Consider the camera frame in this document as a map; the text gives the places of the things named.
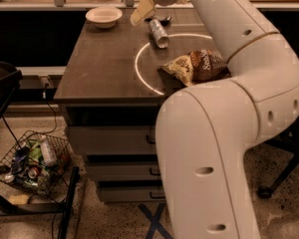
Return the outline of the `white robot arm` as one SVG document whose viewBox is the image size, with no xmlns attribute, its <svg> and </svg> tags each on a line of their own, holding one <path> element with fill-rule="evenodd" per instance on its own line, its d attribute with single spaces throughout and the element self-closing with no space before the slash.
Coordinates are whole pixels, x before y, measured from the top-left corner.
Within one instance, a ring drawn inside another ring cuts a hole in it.
<svg viewBox="0 0 299 239">
<path fill-rule="evenodd" d="M 131 22 L 177 0 L 142 0 Z M 248 0 L 190 0 L 230 78 L 171 95 L 155 146 L 174 239 L 260 239 L 246 180 L 247 149 L 299 117 L 299 59 Z"/>
</svg>

